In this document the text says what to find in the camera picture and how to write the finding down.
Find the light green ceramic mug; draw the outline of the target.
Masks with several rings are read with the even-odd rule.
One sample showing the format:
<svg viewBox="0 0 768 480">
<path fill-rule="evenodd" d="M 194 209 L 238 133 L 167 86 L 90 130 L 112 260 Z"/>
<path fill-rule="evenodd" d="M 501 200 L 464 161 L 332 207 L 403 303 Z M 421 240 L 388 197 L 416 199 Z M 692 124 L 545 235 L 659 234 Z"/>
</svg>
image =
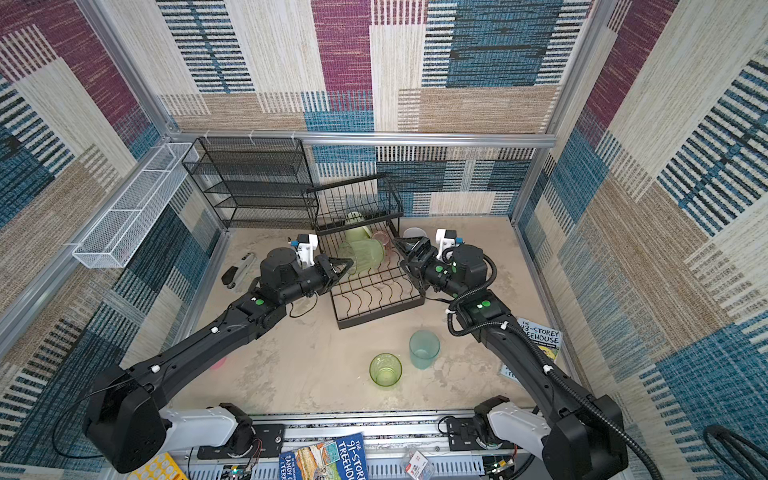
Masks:
<svg viewBox="0 0 768 480">
<path fill-rule="evenodd" d="M 372 230 L 368 225 L 357 226 L 357 224 L 364 221 L 365 217 L 360 212 L 353 211 L 347 214 L 346 225 L 353 225 L 353 228 L 347 229 L 344 232 L 345 238 L 349 243 L 372 238 Z"/>
</svg>

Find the clear pink plastic cup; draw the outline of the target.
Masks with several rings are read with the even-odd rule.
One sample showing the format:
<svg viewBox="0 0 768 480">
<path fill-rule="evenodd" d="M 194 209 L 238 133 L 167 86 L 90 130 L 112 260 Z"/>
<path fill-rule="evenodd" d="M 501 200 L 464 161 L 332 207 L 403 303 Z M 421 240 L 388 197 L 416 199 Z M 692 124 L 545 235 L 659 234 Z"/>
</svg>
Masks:
<svg viewBox="0 0 768 480">
<path fill-rule="evenodd" d="M 390 234 L 385 230 L 377 230 L 373 233 L 372 239 L 377 240 L 382 246 L 382 262 L 387 261 L 392 253 L 392 241 Z"/>
</svg>

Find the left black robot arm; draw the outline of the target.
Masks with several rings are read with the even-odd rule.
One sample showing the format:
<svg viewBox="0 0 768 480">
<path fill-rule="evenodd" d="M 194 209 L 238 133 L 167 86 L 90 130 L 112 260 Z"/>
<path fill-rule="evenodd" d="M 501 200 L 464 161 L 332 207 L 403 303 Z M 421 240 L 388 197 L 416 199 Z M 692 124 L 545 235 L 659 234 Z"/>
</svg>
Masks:
<svg viewBox="0 0 768 480">
<path fill-rule="evenodd" d="M 322 296 L 351 269 L 349 258 L 320 254 L 310 266 L 297 252 L 280 247 L 262 261 L 260 277 L 217 318 L 168 350 L 128 368 L 113 365 L 96 376 L 89 393 L 82 431 L 120 473 L 152 459 L 181 424 L 162 408 L 187 384 L 229 353 L 263 337 L 302 297 Z"/>
</svg>

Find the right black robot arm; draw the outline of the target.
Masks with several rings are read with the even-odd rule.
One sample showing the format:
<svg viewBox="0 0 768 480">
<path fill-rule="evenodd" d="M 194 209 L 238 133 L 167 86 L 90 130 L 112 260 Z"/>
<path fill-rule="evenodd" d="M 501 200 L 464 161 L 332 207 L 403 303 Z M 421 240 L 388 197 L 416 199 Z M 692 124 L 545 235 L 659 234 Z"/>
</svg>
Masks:
<svg viewBox="0 0 768 480">
<path fill-rule="evenodd" d="M 492 291 L 495 262 L 462 243 L 439 249 L 424 237 L 397 238 L 401 268 L 418 289 L 446 294 L 446 325 L 455 337 L 472 336 L 514 374 L 539 411 L 504 401 L 484 416 L 494 442 L 510 442 L 540 459 L 553 479 L 610 479 L 635 455 L 654 479 L 662 474 L 624 429 L 618 404 L 596 397 L 536 345 L 518 318 Z"/>
</svg>

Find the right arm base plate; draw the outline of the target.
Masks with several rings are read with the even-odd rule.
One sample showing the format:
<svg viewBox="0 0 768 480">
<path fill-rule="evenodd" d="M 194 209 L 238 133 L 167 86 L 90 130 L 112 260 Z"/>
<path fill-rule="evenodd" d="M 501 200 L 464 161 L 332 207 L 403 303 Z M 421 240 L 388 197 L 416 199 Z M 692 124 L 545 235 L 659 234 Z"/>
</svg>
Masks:
<svg viewBox="0 0 768 480">
<path fill-rule="evenodd" d="M 438 422 L 438 430 L 448 438 L 451 451 L 496 450 L 500 447 L 477 415 L 466 418 L 445 416 Z"/>
</svg>

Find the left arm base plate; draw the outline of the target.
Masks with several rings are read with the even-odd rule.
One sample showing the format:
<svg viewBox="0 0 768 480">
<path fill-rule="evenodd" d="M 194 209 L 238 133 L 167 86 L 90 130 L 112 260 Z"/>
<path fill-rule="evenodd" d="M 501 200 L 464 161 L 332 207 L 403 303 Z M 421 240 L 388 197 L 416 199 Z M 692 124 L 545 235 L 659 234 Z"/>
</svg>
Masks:
<svg viewBox="0 0 768 480">
<path fill-rule="evenodd" d="M 251 424 L 238 426 L 222 446 L 201 446 L 198 460 L 252 459 L 256 456 L 274 458 L 282 451 L 284 424 Z"/>
</svg>

